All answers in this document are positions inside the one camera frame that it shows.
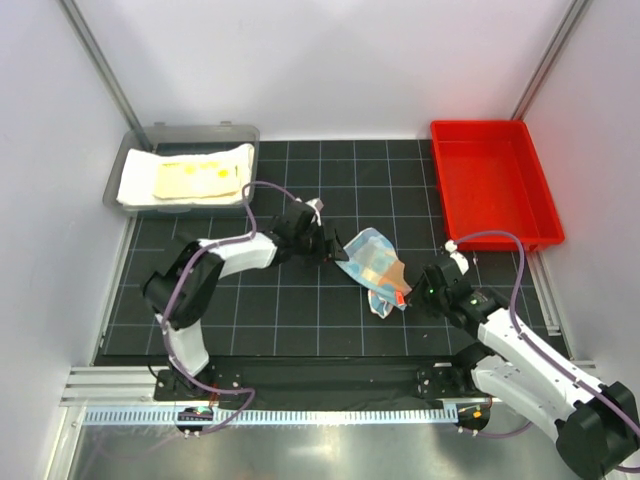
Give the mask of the blue patterned towel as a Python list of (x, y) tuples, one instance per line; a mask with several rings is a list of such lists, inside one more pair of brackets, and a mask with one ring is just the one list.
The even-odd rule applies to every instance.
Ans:
[(407, 307), (405, 297), (412, 287), (405, 279), (405, 264), (398, 258), (394, 245), (377, 229), (359, 232), (343, 248), (348, 259), (337, 265), (356, 283), (367, 290), (370, 311), (387, 318), (394, 309)]

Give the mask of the yellow patterned towel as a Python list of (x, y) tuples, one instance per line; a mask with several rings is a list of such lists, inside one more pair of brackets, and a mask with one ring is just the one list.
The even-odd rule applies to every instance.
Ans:
[(229, 196), (241, 188), (238, 167), (214, 160), (166, 162), (156, 169), (152, 190), (160, 200)]

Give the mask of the white pink towel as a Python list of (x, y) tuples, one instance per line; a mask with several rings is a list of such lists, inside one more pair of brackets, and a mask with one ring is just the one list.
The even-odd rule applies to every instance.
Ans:
[[(242, 200), (241, 188), (252, 180), (256, 149), (250, 143), (244, 143), (231, 150), (206, 153), (161, 156), (132, 149), (126, 156), (118, 187), (116, 200), (126, 207), (136, 209), (178, 207), (178, 206), (219, 206), (233, 205)], [(210, 198), (189, 198), (178, 200), (160, 200), (153, 196), (152, 190), (157, 167), (166, 162), (187, 162), (214, 160), (234, 163), (238, 167), (241, 188), (229, 196)]]

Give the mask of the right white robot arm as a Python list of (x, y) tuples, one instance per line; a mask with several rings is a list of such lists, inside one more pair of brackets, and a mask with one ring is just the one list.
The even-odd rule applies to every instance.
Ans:
[(423, 269), (410, 306), (448, 320), (472, 344), (450, 359), (458, 394), (496, 397), (554, 443), (582, 479), (602, 479), (639, 450), (639, 414), (624, 384), (602, 383), (531, 330), (492, 288), (475, 288), (454, 252)]

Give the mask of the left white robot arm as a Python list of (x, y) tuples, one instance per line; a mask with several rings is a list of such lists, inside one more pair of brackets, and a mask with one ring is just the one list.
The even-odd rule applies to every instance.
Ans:
[(322, 219), (322, 209), (318, 198), (297, 198), (263, 231), (217, 240), (178, 236), (141, 283), (169, 360), (180, 372), (177, 389), (188, 399), (203, 399), (212, 386), (201, 320), (221, 279), (275, 268), (293, 257), (308, 265), (349, 259), (336, 228)]

